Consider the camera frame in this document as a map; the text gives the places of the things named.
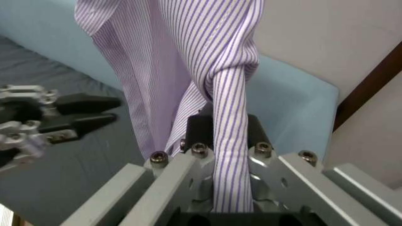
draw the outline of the light blue cushion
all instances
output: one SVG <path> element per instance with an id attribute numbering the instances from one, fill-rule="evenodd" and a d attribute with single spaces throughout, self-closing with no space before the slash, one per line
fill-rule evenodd
<path id="1" fill-rule="evenodd" d="M 112 68 L 73 18 L 76 0 L 2 0 L 0 34 L 92 78 L 121 89 Z M 338 89 L 285 63 L 261 56 L 247 87 L 279 154 L 314 151 L 322 159 L 332 133 Z"/>
<path id="2" fill-rule="evenodd" d="M 113 69 L 75 23 L 76 0 L 1 0 L 0 35 L 112 87 Z"/>
<path id="3" fill-rule="evenodd" d="M 260 56 L 247 84 L 248 111 L 258 117 L 278 154 L 327 150 L 339 90 L 286 63 Z"/>

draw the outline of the shirt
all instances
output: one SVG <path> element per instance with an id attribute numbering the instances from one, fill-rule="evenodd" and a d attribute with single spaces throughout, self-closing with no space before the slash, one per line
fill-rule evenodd
<path id="1" fill-rule="evenodd" d="M 78 0 L 75 20 L 122 83 L 140 151 L 175 155 L 213 104 L 214 211 L 252 211 L 245 84 L 263 0 Z"/>

